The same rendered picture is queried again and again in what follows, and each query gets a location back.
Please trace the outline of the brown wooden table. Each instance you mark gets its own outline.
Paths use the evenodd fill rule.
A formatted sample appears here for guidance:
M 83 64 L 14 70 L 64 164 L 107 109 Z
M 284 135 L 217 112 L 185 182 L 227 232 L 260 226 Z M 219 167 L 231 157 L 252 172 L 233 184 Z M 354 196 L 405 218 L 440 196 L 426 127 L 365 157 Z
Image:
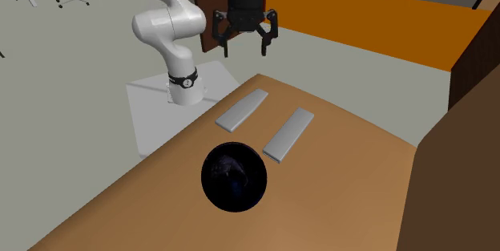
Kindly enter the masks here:
M 256 89 L 263 103 L 232 133 L 215 124 Z M 293 112 L 314 114 L 281 163 L 264 159 L 262 200 L 218 209 L 200 174 L 217 145 L 261 152 Z M 28 251 L 396 251 L 416 149 L 364 119 L 256 75 L 138 163 Z

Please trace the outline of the light grey robot stand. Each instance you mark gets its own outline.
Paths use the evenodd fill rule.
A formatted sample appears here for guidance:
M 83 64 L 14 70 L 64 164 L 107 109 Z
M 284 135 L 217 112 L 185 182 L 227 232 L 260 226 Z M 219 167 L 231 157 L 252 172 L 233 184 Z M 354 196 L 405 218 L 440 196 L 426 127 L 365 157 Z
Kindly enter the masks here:
M 201 102 L 193 106 L 179 106 L 171 101 L 166 73 L 126 84 L 140 158 L 152 154 L 239 86 L 220 62 L 200 64 L 197 71 L 206 92 Z

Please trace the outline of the brown wooden cabinet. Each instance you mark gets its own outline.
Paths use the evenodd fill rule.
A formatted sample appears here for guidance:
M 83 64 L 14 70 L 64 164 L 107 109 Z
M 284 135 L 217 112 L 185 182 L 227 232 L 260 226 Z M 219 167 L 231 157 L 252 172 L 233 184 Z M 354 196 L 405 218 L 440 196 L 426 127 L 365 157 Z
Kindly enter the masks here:
M 500 70 L 418 145 L 397 251 L 500 251 Z

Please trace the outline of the grey flat rounded bar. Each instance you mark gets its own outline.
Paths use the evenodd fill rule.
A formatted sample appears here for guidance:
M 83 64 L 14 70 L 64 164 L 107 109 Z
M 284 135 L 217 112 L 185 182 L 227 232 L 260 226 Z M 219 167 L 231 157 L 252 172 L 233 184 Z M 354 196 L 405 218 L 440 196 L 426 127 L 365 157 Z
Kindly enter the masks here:
M 215 124 L 227 132 L 234 132 L 267 98 L 268 93 L 256 89 L 232 105 L 216 119 Z

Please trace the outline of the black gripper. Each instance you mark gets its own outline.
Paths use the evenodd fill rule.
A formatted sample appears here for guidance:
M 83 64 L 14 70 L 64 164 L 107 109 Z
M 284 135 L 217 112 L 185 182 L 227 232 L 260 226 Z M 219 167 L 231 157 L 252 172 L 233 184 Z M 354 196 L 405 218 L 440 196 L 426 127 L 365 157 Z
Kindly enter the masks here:
M 214 10 L 212 14 L 212 37 L 224 49 L 224 57 L 228 57 L 228 40 L 234 32 L 254 32 L 261 36 L 261 54 L 267 54 L 267 46 L 277 38 L 278 14 L 274 9 L 265 12 L 265 0 L 228 0 L 227 12 Z M 265 18 L 271 23 L 270 31 L 260 25 Z M 219 24 L 227 20 L 228 26 L 223 33 Z

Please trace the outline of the black bowl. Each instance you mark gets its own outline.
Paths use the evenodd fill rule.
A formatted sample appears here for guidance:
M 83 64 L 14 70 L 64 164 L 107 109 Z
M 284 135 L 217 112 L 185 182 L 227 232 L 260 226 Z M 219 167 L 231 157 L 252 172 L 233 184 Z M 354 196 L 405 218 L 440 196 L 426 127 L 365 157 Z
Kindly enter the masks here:
M 226 212 L 241 213 L 262 199 L 268 176 L 264 161 L 253 148 L 241 142 L 226 142 L 207 154 L 200 180 L 213 205 Z

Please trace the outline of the grey flat rectangular bar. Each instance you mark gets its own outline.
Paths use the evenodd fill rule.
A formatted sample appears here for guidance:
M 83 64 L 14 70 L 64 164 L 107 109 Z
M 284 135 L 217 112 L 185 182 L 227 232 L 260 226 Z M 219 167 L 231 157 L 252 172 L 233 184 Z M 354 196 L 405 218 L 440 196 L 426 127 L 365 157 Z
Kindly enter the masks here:
M 312 112 L 298 107 L 264 146 L 263 153 L 278 164 L 281 163 L 313 118 Z

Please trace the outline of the dark brown cabinet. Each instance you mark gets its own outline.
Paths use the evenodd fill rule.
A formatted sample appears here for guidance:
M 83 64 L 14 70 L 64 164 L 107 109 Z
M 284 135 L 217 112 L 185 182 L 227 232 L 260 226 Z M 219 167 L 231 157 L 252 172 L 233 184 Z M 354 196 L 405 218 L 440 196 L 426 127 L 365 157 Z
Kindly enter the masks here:
M 499 63 L 500 3 L 451 69 L 448 109 L 451 109 Z

